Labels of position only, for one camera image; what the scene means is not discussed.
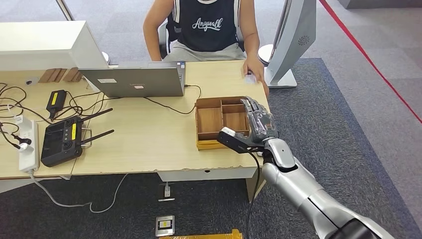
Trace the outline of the person's left hand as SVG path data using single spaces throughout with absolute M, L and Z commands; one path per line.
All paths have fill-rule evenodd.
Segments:
M 264 66 L 257 56 L 247 56 L 243 64 L 243 74 L 246 76 L 251 72 L 255 79 L 265 84 L 264 80 Z

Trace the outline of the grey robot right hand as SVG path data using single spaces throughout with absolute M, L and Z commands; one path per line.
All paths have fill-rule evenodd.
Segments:
M 261 143 L 268 138 L 278 138 L 279 131 L 273 115 L 255 99 L 245 96 L 240 99 L 246 110 L 250 126 L 250 138 L 254 143 Z

